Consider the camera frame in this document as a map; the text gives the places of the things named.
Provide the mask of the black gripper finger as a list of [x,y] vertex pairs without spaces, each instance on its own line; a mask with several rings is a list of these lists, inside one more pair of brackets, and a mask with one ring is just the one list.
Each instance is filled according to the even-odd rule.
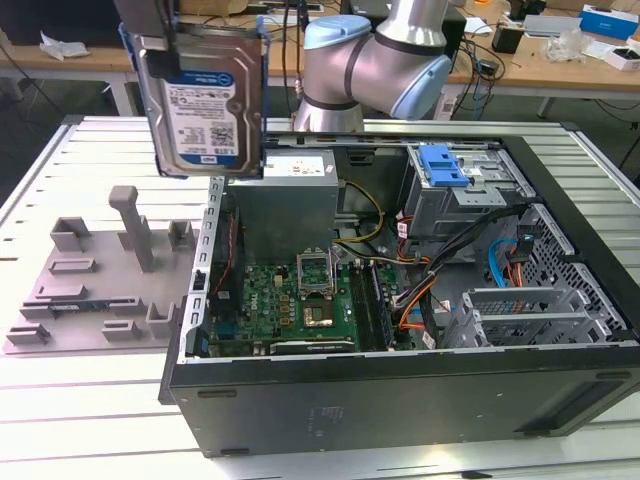
[[155,1],[154,6],[160,20],[162,40],[166,46],[160,50],[147,49],[147,66],[152,78],[173,78],[180,74],[179,55],[175,46],[175,31],[168,1]]

